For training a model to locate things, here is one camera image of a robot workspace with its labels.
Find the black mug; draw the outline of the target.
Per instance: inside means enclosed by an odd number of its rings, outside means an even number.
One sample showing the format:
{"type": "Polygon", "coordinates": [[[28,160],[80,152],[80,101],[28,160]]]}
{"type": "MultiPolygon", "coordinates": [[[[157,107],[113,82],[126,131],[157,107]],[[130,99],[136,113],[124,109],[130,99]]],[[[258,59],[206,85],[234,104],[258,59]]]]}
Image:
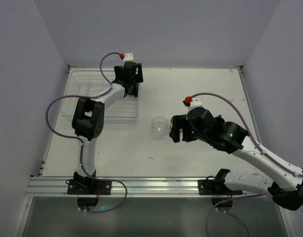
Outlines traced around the black mug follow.
{"type": "Polygon", "coordinates": [[[126,84],[124,89],[125,89],[124,97],[126,97],[126,96],[134,96],[135,98],[138,97],[138,94],[139,94],[139,84],[138,83],[126,84]]]}

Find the clear glass cup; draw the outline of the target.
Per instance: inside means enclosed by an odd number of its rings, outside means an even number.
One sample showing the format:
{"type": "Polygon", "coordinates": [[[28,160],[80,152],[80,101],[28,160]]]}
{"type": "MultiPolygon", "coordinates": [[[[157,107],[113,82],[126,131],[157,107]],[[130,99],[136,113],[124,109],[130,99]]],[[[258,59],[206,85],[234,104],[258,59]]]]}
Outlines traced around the clear glass cup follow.
{"type": "Polygon", "coordinates": [[[164,117],[155,117],[151,122],[151,127],[155,138],[160,139],[166,135],[168,121],[164,117]]]}

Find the cream brown-banded cup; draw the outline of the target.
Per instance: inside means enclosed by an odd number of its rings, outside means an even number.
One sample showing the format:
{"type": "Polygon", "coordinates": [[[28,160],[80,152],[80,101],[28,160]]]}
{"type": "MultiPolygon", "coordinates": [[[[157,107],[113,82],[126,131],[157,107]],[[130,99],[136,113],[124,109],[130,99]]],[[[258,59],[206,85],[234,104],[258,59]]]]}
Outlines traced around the cream brown-banded cup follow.
{"type": "Polygon", "coordinates": [[[170,119],[169,128],[172,129],[173,126],[173,118],[170,119]]]}

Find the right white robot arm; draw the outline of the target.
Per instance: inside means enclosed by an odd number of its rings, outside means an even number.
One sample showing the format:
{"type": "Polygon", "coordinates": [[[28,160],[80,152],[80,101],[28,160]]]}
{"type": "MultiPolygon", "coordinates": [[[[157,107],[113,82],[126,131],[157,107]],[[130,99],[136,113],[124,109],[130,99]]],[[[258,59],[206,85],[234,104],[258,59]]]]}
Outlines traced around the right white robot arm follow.
{"type": "Polygon", "coordinates": [[[263,172],[262,175],[241,174],[220,169],[215,176],[199,180],[200,195],[242,194],[244,191],[267,196],[279,206],[298,210],[303,205],[303,177],[295,177],[268,160],[266,150],[259,151],[247,130],[209,110],[197,107],[186,115],[171,119],[169,136],[173,142],[203,141],[214,149],[245,160],[263,172]]]}

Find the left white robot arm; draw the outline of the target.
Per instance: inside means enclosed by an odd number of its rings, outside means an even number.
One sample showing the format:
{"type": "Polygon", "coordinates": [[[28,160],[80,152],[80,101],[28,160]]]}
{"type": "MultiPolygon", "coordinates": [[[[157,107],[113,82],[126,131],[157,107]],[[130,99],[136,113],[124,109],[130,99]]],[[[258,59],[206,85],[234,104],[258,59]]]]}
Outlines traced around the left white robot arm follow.
{"type": "Polygon", "coordinates": [[[125,62],[114,67],[115,80],[111,89],[97,98],[79,98],[72,120],[72,128],[79,139],[79,164],[74,181],[89,186],[95,180],[94,164],[97,138],[104,128],[105,110],[127,96],[138,97],[139,84],[143,82],[142,64],[125,62]]]}

